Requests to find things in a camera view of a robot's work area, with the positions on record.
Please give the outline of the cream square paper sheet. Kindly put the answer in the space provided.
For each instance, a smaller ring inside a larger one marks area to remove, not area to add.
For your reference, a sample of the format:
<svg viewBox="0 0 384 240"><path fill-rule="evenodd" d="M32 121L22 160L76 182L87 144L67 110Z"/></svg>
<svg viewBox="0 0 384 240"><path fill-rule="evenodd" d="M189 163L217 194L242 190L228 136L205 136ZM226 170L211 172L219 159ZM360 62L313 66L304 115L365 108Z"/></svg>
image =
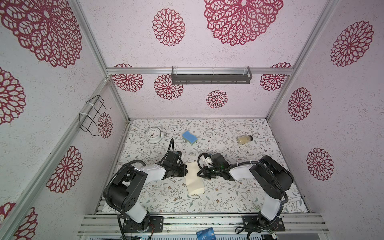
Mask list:
<svg viewBox="0 0 384 240"><path fill-rule="evenodd" d="M205 193L203 179L198 177L201 170L196 162L187 163L187 174L185 176L189 195L200 195Z"/></svg>

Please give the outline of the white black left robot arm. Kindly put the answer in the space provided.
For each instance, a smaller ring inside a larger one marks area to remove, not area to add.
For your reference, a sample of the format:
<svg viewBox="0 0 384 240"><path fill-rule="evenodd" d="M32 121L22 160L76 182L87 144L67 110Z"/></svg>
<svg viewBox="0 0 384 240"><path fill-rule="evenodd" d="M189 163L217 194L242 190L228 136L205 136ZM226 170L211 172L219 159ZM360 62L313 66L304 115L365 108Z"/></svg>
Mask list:
<svg viewBox="0 0 384 240"><path fill-rule="evenodd" d="M139 203L144 185L184 177L187 173L180 151L168 151L159 162L151 166L142 160L133 160L122 165L114 174L104 189L103 197L108 206L118 211L124 219L147 225L149 212Z"/></svg>

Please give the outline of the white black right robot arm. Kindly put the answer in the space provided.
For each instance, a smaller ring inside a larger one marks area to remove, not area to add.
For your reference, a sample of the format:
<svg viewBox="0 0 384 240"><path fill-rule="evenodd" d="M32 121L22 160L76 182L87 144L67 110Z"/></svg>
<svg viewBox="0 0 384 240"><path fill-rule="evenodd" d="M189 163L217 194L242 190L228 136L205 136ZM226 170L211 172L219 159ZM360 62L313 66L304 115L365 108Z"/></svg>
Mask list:
<svg viewBox="0 0 384 240"><path fill-rule="evenodd" d="M294 182L293 175L269 156L258 161L230 164L222 154L203 153L198 156L197 176L203 179L221 177L226 181L254 179L264 190L266 196L259 211L259 225L273 223L289 201L287 191Z"/></svg>

